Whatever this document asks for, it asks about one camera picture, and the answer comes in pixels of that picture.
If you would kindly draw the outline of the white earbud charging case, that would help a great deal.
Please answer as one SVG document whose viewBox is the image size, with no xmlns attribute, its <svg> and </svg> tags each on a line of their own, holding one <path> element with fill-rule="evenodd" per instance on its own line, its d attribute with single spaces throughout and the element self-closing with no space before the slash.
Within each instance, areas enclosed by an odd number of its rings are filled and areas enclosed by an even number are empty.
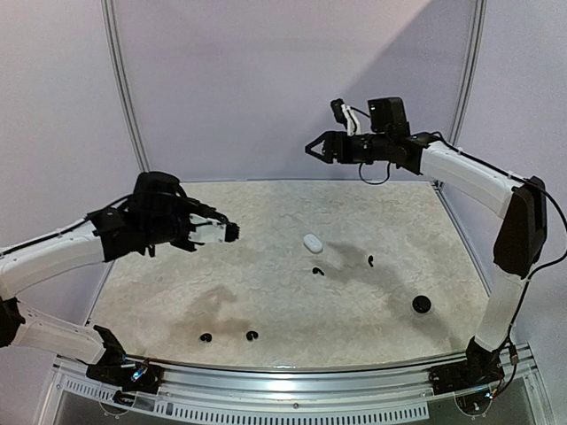
<svg viewBox="0 0 567 425">
<path fill-rule="evenodd" d="M 318 254 L 322 252 L 322 241 L 314 234 L 306 234 L 303 236 L 304 246 L 312 253 Z"/>
</svg>

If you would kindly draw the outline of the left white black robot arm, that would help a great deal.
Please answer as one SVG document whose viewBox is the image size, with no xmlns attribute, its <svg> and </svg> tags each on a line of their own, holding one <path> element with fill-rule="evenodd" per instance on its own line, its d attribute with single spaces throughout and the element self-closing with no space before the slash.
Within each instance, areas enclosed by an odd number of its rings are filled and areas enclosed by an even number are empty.
<svg viewBox="0 0 567 425">
<path fill-rule="evenodd" d="M 173 175 L 141 173 L 131 194 L 66 228 L 2 251 L 1 345 L 21 344 L 96 364 L 111 383 L 125 383 L 132 367 L 117 352 L 107 351 L 99 331 L 28 309 L 18 295 L 70 270 L 131 252 L 153 256 L 161 243 L 193 251 L 189 234 L 195 227 L 190 216 L 199 214 L 201 207 Z"/>
</svg>

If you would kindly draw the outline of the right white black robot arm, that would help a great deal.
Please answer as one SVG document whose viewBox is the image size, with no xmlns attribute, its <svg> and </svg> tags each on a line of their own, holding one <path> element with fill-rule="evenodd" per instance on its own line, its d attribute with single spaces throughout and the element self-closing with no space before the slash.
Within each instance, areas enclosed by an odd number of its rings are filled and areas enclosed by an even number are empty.
<svg viewBox="0 0 567 425">
<path fill-rule="evenodd" d="M 305 147 L 327 164 L 372 165 L 384 161 L 415 175 L 443 182 L 475 199 L 501 219 L 493 263 L 501 282 L 489 297 L 479 328 L 458 367 L 458 378 L 476 386 L 491 374 L 492 358 L 504 347 L 530 275 L 548 235 L 544 182 L 500 170 L 448 144 L 438 132 L 412 133 L 399 97 L 368 102 L 370 131 L 361 130 L 353 108 L 331 102 L 342 131 L 326 131 Z"/>
</svg>

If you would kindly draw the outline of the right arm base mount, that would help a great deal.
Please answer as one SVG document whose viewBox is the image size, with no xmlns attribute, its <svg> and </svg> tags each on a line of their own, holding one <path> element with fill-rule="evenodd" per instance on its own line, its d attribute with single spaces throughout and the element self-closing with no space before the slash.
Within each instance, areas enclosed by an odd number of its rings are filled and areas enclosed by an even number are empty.
<svg viewBox="0 0 567 425">
<path fill-rule="evenodd" d="M 465 360 L 432 367 L 428 380 L 435 395 L 472 389 L 497 382 L 504 377 L 501 349 L 488 351 L 471 339 Z"/>
</svg>

